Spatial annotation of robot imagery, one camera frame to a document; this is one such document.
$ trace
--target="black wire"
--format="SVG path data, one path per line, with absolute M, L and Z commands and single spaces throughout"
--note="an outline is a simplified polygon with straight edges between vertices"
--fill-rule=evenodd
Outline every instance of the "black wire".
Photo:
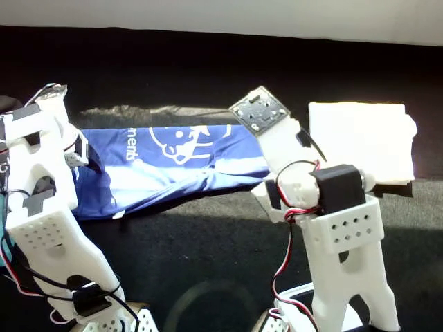
M 8 259 L 7 256 L 6 256 L 6 253 L 5 253 L 5 249 L 3 247 L 3 242 L 4 241 L 5 241 L 5 237 L 3 235 L 1 237 L 1 240 L 0 240 L 0 250 L 1 250 L 1 253 L 3 254 L 3 256 L 5 257 L 5 259 Z M 98 295 L 97 298 L 105 297 L 105 296 L 111 296 L 116 291 L 118 291 L 118 289 L 121 287 L 121 282 L 120 282 L 120 277 L 117 274 L 115 274 L 115 275 L 116 275 L 116 278 L 118 280 L 118 286 L 115 287 L 115 289 L 113 289 L 113 290 L 111 290 L 109 292 L 106 292 L 106 293 Z M 34 289 L 32 287 L 24 286 L 23 284 L 19 284 L 19 286 L 20 286 L 21 289 L 23 289 L 25 291 L 32 292 L 32 293 L 35 293 L 35 294 L 38 294 L 38 295 L 41 295 L 43 297 L 47 297 L 47 298 L 50 298 L 50 299 L 59 299 L 60 301 L 68 301 L 68 302 L 72 302 L 73 301 L 73 299 L 70 298 L 70 297 L 59 297 L 59 296 L 56 296 L 56 295 L 46 294 L 46 293 L 44 293 L 44 292 L 42 292 L 40 290 L 36 290 L 36 289 Z
M 8 187 L 8 177 L 5 177 L 5 188 Z M 8 249 L 10 250 L 11 254 L 13 255 L 13 257 L 15 257 L 17 259 L 17 261 L 19 262 L 19 264 L 26 270 L 28 271 L 31 275 L 33 275 L 34 277 L 42 280 L 43 282 L 46 282 L 47 284 L 50 284 L 52 286 L 58 287 L 58 288 L 63 288 L 63 289 L 68 289 L 68 290 L 72 290 L 72 291 L 81 291 L 82 288 L 76 288 L 76 287 L 70 287 L 66 284 L 62 284 L 60 282 L 57 282 L 55 280 L 52 280 L 48 277 L 46 277 L 45 275 L 42 275 L 41 273 L 38 273 L 37 271 L 33 270 L 32 268 L 30 268 L 27 263 L 25 262 L 25 260 L 21 257 L 21 255 L 17 252 L 16 248 L 13 246 L 11 240 L 10 240 L 10 236 L 9 233 L 6 231 L 6 219 L 8 218 L 8 201 L 9 201 L 9 190 L 5 190 L 3 189 L 2 192 L 4 200 L 3 200 L 3 235 L 5 237 L 6 240 L 6 245 L 8 247 Z
M 321 158 L 324 161 L 327 161 L 326 157 L 325 157 L 325 154 L 323 153 L 323 151 L 321 151 L 320 147 L 317 145 L 316 141 L 311 137 L 311 135 L 309 135 L 309 133 L 304 128 L 301 128 L 301 131 L 303 131 L 303 133 L 305 133 L 306 137 L 309 139 L 311 144 L 315 147 L 315 149 L 317 150 L 318 154 L 320 154 Z
M 110 294 L 110 297 L 112 297 L 114 300 L 116 300 L 134 319 L 136 320 L 136 326 L 134 329 L 134 332 L 138 332 L 138 327 L 140 326 L 140 320 L 137 317 L 137 314 L 134 312 L 134 310 L 131 309 L 124 301 L 122 301 L 118 296 L 115 294 Z
M 275 184 L 278 185 L 278 179 L 281 175 L 281 173 L 283 173 L 284 170 L 288 169 L 290 166 L 298 164 L 298 163 L 307 163 L 307 164 L 311 164 L 314 165 L 314 171 L 316 170 L 317 164 L 314 161 L 310 161 L 310 160 L 297 160 L 297 161 L 293 161 L 292 163 L 289 163 L 288 165 L 284 166 L 278 173 L 277 176 L 275 177 Z
M 30 194 L 29 194 L 29 192 L 27 192 L 26 190 L 23 190 L 23 189 L 6 189 L 6 190 L 3 190 L 1 193 L 2 194 L 5 194 L 5 193 L 13 193 L 13 192 L 19 192 L 19 193 L 21 193 L 21 194 L 25 194 L 27 197 L 30 197 Z

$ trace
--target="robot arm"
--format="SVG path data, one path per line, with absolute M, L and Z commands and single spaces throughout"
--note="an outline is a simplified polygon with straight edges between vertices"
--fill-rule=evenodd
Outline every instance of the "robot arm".
M 273 222 L 295 219 L 302 229 L 314 286 L 314 318 L 310 322 L 290 297 L 284 300 L 288 292 L 283 292 L 275 304 L 290 331 L 347 331 L 345 314 L 354 295 L 368 305 L 372 326 L 399 331 L 381 252 L 379 202 L 365 194 L 374 187 L 373 177 L 352 165 L 321 165 L 320 152 L 300 144 L 298 121 L 264 87 L 230 110 L 257 138 L 271 171 L 254 195 Z M 339 259 L 342 252 L 348 252 L 344 262 Z
M 10 240 L 15 241 L 28 264 L 19 262 L 40 288 L 34 294 L 47 297 L 66 321 L 117 322 L 113 331 L 136 331 L 137 316 L 131 330 L 131 320 L 123 314 L 119 279 L 71 212 L 78 204 L 71 168 L 101 168 L 81 131 L 68 123 L 65 94 L 66 86 L 51 86 L 35 104 L 2 119 L 3 193 L 5 211 L 10 211 L 3 218 L 1 245 L 5 242 L 14 252 Z

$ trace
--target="cartoon face print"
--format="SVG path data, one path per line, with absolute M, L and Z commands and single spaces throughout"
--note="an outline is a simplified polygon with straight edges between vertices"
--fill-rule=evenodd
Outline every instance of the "cartoon face print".
M 149 131 L 154 142 L 161 148 L 163 155 L 171 158 L 176 164 L 183 165 L 190 159 L 209 158 L 211 156 L 210 150 L 204 149 L 204 147 L 212 146 L 215 139 L 211 137 L 208 126 L 170 127 L 165 129 L 171 131 L 168 135 L 168 142 L 161 142 L 162 140 L 156 136 L 155 128 L 149 128 Z M 226 133 L 222 137 L 229 136 L 230 132 L 231 127 L 227 125 Z

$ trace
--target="mounting plate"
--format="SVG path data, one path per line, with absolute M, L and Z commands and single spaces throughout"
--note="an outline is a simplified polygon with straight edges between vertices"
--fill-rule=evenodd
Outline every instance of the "mounting plate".
M 289 110 L 263 86 L 251 91 L 229 110 L 254 136 L 289 115 Z

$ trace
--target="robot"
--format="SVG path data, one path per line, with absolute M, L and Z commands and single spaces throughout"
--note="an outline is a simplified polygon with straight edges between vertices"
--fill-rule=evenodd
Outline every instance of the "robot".
M 368 305 L 370 328 L 399 331 L 395 297 L 386 281 L 381 251 L 384 237 L 377 198 L 366 194 L 374 177 L 353 165 L 327 166 L 326 157 L 288 109 L 264 87 L 230 108 L 257 138 L 270 176 L 253 189 L 273 222 L 290 225 L 287 255 L 272 281 L 275 308 L 261 331 L 365 331 L 348 305 L 360 295 Z M 315 149 L 304 146 L 306 138 Z M 276 277 L 291 256 L 292 225 L 303 235 L 312 283 L 277 293 Z M 347 259 L 341 261 L 341 253 Z M 311 314 L 306 302 L 312 298 Z
M 47 298 L 56 324 L 76 320 L 82 326 L 77 331 L 157 332 L 148 308 L 136 313 L 125 303 L 118 276 L 71 212 L 78 204 L 76 167 L 102 170 L 93 147 L 69 124 L 66 92 L 66 86 L 49 84 L 24 108 L 0 119 L 1 256 L 21 293 Z M 374 187 L 371 174 L 353 165 L 328 167 L 320 150 L 300 144 L 309 136 L 263 87 L 230 110 L 257 138 L 271 171 L 253 193 L 272 222 L 289 224 L 291 236 L 293 225 L 301 228 L 312 278 L 311 284 L 276 291 L 275 280 L 291 256 L 290 236 L 287 256 L 273 278 L 275 308 L 261 331 L 277 331 L 277 320 L 282 331 L 364 331 L 367 326 L 348 304 L 356 294 L 368 305 L 371 328 L 399 331 L 381 251 L 379 202 L 365 193 Z M 21 284 L 6 246 L 39 289 Z M 342 252 L 348 252 L 345 261 L 339 259 Z M 55 312 L 64 321 L 52 317 Z
M 68 121 L 66 92 L 66 86 L 48 84 L 25 107 L 0 119 L 2 258 L 20 293 L 48 299 L 55 324 L 76 320 L 83 326 L 77 331 L 127 332 L 148 327 L 157 332 L 148 308 L 137 314 L 125 303 L 118 276 L 71 212 L 78 204 L 72 170 L 102 170 L 93 147 Z M 39 289 L 21 284 L 5 246 Z M 55 312 L 63 320 L 54 318 Z

